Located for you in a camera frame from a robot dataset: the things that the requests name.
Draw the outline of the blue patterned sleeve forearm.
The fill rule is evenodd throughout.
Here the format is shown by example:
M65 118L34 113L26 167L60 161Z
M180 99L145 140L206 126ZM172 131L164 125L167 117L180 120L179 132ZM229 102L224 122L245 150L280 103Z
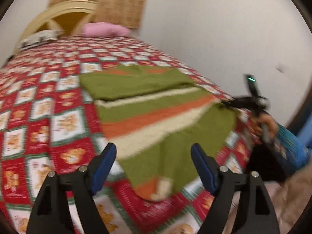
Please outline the blue patterned sleeve forearm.
M293 133L280 124L272 141L272 149L287 176L293 175L310 161L311 149L304 146Z

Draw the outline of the person's right hand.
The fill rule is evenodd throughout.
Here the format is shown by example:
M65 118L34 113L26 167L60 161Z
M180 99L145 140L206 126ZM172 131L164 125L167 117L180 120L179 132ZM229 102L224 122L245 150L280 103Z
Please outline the person's right hand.
M261 113L253 120L255 134L266 144L271 144L275 139L279 127L276 121L267 113Z

